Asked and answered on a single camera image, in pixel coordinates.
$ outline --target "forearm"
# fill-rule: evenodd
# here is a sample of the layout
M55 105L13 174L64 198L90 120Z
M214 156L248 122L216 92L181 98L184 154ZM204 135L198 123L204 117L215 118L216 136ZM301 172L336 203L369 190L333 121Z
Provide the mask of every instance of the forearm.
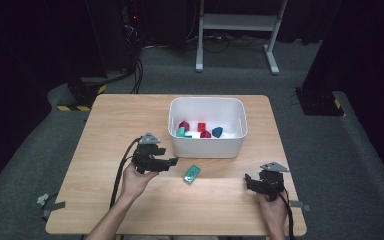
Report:
M134 198L121 196L86 239L112 239L133 202Z
M285 233L283 231L270 231L270 240L285 240Z

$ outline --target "gray carpet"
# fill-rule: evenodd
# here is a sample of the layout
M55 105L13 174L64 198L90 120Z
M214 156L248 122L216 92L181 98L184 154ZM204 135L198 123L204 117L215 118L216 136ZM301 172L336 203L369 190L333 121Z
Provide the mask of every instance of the gray carpet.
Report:
M305 213L308 232L299 239L384 239L384 166L346 95L334 93L344 117L305 116L294 95L318 47L276 43L279 76L271 75L261 45L205 51L202 73L195 72L195 51L144 49L140 93L267 95L299 198L313 209ZM105 94L129 93L133 81L109 83ZM69 98L65 85L49 93L54 109L0 175L0 239L80 239L47 234L36 203L58 192L89 115L56 110Z

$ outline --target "wrist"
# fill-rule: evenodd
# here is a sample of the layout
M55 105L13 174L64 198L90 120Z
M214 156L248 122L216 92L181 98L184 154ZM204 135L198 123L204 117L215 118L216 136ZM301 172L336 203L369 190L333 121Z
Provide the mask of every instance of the wrist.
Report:
M136 200L137 197L133 196L133 195L130 195L130 194L126 194L124 192L121 192L120 196L118 197L115 205L119 205L119 206L128 206L130 207Z
M270 240L285 240L285 233L283 232L283 229L269 229L270 233Z

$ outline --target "wooden table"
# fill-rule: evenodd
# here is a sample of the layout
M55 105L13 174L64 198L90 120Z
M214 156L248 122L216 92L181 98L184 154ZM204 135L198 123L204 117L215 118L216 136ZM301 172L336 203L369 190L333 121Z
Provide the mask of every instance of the wooden table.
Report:
M151 132L161 139L158 146L167 148L160 158L174 157L168 114L176 97L181 96L104 94L96 99L56 200L65 201L66 206L51 213L48 233L87 234L92 230L108 211L120 160L135 138ZM149 183L118 233L267 235L259 203L255 193L246 189L244 174L258 179L260 165L270 162L288 167L270 102L257 95L223 97L237 98L245 106L249 131L238 156L180 158L177 166ZM183 175L193 164L201 172L189 185ZM284 173L284 179L290 199L298 200L291 174ZM293 216L295 235L304 235L307 228L301 209L293 208Z

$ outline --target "small green box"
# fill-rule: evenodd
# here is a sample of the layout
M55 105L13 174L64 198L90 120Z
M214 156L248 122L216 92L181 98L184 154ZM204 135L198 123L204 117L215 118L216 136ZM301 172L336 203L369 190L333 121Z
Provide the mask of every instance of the small green box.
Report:
M200 171L201 169L199 167L192 165L192 167L185 173L185 176L183 176L183 180L189 184L192 183Z

